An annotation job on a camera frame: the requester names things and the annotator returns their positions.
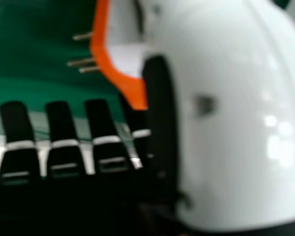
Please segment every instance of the metal pin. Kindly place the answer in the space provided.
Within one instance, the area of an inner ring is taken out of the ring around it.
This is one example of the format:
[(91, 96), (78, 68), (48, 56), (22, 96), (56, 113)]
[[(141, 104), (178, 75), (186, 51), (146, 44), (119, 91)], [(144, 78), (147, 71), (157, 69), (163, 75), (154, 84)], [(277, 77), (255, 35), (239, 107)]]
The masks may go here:
[(80, 66), (88, 63), (95, 62), (94, 58), (84, 58), (80, 60), (68, 61), (67, 66)]
[(82, 67), (79, 69), (80, 73), (88, 73), (88, 72), (94, 72), (94, 71), (99, 71), (98, 66), (89, 66), (89, 67)]
[(90, 39), (92, 38), (92, 36), (93, 36), (93, 32), (88, 32), (88, 33), (76, 34), (72, 38), (75, 41), (79, 41), (79, 40)]

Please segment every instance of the orange bracket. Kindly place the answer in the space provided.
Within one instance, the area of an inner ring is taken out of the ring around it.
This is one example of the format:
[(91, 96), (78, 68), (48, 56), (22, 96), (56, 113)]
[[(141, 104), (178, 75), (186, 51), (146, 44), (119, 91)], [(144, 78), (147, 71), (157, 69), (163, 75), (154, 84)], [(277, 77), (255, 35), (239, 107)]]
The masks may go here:
[(106, 50), (110, 0), (97, 0), (90, 51), (102, 73), (123, 94), (134, 110), (146, 110), (146, 90), (143, 79), (121, 73), (112, 63)]

